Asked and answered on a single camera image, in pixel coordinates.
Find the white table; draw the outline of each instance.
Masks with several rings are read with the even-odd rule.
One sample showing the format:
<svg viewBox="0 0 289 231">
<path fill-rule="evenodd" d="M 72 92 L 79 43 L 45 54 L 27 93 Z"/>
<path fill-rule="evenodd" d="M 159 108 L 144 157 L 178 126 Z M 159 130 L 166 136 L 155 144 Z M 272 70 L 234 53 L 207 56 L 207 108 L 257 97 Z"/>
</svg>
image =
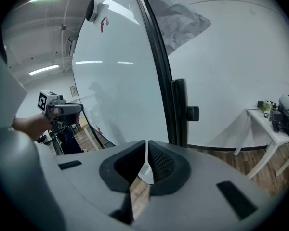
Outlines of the white table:
<svg viewBox="0 0 289 231">
<path fill-rule="evenodd" d="M 240 143 L 238 147 L 236 148 L 234 155 L 235 156 L 238 155 L 238 153 L 240 152 L 245 142 L 248 131 L 250 129 L 251 118 L 253 118 L 261 127 L 263 127 L 263 129 L 268 133 L 270 137 L 270 142 L 268 144 L 268 147 L 266 148 L 266 153 L 261 158 L 259 163 L 247 175 L 247 177 L 251 179 L 270 160 L 270 158 L 273 156 L 273 154 L 275 153 L 275 151 L 278 149 L 280 145 L 283 145 L 289 142 L 289 136 L 283 131 L 280 131 L 278 133 L 274 132 L 272 122 L 270 122 L 269 119 L 264 118 L 264 113 L 260 109 L 246 109 L 246 112 L 248 115 L 248 119 L 240 135 L 240 140 L 239 140 Z M 289 162 L 286 162 L 283 165 L 283 167 L 276 173 L 276 175 L 279 175 L 288 165 L 289 165 Z"/>
</svg>

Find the gray fabric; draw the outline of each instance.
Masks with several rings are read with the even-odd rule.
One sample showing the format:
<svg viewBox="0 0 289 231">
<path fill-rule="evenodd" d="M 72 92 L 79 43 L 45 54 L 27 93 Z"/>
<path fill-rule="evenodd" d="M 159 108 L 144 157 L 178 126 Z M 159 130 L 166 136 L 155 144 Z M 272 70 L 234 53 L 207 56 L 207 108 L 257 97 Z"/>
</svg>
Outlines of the gray fabric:
<svg viewBox="0 0 289 231">
<path fill-rule="evenodd" d="M 182 0 L 148 1 L 162 33 L 167 55 L 211 25 L 210 20 L 193 11 Z"/>
</svg>

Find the air conditioning unit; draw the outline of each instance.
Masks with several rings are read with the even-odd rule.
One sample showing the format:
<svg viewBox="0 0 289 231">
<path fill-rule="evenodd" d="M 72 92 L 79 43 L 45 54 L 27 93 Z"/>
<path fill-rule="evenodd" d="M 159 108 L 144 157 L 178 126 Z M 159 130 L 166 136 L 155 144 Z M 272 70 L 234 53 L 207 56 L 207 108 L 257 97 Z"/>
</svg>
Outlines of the air conditioning unit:
<svg viewBox="0 0 289 231">
<path fill-rule="evenodd" d="M 66 43 L 66 56 L 72 57 L 77 43 L 77 36 L 70 36 Z"/>
</svg>

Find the ceiling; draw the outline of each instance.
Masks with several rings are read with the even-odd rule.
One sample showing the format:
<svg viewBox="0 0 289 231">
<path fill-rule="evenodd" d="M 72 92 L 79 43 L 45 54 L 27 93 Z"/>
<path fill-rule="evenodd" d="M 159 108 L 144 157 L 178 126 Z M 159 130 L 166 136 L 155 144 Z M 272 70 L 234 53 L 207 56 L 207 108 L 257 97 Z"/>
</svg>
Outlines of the ceiling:
<svg viewBox="0 0 289 231">
<path fill-rule="evenodd" d="M 41 0 L 10 11 L 2 24 L 3 41 L 8 67 L 22 84 L 71 71 L 72 58 L 66 55 L 67 39 L 78 35 L 89 1 L 70 0 L 65 21 L 68 0 Z M 60 30 L 63 23 L 67 25 L 64 31 Z M 54 64 L 59 64 L 59 68 L 29 75 Z"/>
</svg>

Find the person's arm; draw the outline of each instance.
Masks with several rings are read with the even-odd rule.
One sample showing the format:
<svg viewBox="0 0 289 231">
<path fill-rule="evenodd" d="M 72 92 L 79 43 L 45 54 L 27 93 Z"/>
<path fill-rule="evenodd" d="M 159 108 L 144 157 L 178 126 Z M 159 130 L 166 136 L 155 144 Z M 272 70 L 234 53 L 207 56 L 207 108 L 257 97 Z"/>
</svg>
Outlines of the person's arm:
<svg viewBox="0 0 289 231">
<path fill-rule="evenodd" d="M 15 118 L 13 128 L 29 135 L 35 141 L 47 130 L 52 130 L 53 126 L 44 113 L 33 115 L 29 118 Z"/>
</svg>

